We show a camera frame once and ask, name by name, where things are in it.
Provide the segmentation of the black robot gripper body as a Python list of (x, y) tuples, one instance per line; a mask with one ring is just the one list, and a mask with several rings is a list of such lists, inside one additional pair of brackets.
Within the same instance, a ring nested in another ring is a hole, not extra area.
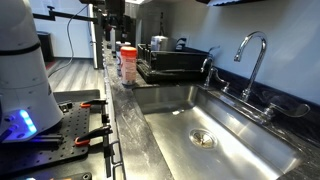
[(120, 28), (123, 26), (125, 0), (105, 0), (106, 18), (108, 27)]

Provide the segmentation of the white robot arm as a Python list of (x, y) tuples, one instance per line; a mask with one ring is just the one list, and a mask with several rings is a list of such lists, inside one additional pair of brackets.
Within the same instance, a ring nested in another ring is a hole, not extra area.
[(62, 119), (29, 0), (0, 0), (0, 143), (32, 139)]

